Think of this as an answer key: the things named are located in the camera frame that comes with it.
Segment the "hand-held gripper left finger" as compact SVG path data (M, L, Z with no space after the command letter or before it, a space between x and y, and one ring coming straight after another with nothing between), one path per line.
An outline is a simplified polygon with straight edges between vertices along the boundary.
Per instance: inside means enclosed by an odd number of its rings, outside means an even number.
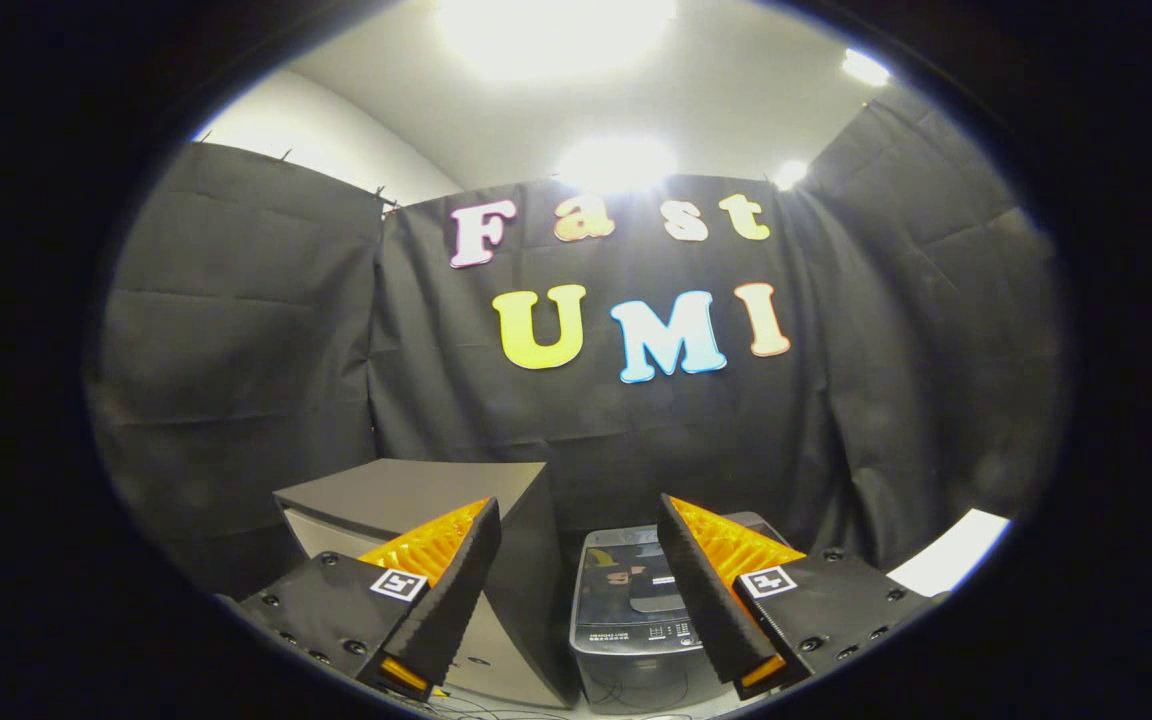
M236 614L344 679L425 702L457 655L500 539L497 498L484 497L362 555L317 553Z

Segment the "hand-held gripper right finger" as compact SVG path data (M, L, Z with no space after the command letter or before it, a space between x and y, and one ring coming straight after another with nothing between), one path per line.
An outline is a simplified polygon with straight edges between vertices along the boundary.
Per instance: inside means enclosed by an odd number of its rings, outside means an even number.
M846 550L805 553L677 497L660 497L657 532L705 655L741 700L833 673L938 602Z

